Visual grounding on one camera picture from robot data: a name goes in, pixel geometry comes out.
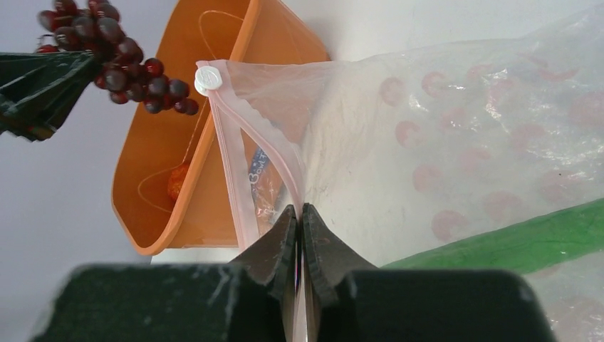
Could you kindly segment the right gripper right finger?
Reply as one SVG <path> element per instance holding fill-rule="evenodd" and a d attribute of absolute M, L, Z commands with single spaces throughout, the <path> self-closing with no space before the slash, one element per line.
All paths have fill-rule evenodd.
<path fill-rule="evenodd" d="M 309 203 L 302 211 L 301 247 L 308 340 L 357 341 L 354 285 L 349 283 L 348 275 L 375 270 L 376 266 L 336 236 Z"/>

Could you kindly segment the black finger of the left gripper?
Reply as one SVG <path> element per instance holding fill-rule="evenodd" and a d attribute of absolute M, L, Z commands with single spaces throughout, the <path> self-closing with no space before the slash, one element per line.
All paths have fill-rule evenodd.
<path fill-rule="evenodd" d="M 100 70 L 90 52 L 2 53 L 1 133 L 51 138 Z"/>

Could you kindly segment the dark red grape bunch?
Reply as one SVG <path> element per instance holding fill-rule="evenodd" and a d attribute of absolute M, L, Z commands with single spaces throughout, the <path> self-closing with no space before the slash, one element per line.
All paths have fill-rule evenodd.
<path fill-rule="evenodd" d="M 200 111 L 190 97 L 190 86 L 169 78 L 158 58 L 146 58 L 138 42 L 120 25 L 120 12 L 109 1 L 53 1 L 53 7 L 36 18 L 53 43 L 40 42 L 39 53 L 85 51 L 92 53 L 101 69 L 93 77 L 96 87 L 106 90 L 116 104 L 136 102 L 151 114 L 175 110 L 185 115 Z"/>

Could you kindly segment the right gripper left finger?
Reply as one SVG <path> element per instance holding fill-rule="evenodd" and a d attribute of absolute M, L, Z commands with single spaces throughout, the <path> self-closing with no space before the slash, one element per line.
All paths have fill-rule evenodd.
<path fill-rule="evenodd" d="M 292 341 L 296 308 L 298 222 L 290 204 L 272 228 L 234 261 L 237 288 L 230 341 Z"/>

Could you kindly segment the clear zip top bag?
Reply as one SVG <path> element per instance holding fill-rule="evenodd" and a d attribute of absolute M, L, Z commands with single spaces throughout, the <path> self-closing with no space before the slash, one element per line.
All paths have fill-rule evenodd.
<path fill-rule="evenodd" d="M 603 200 L 603 6 L 515 39 L 301 65 L 199 61 L 234 224 L 312 204 L 375 266 Z M 603 339 L 603 250 L 526 274 Z"/>

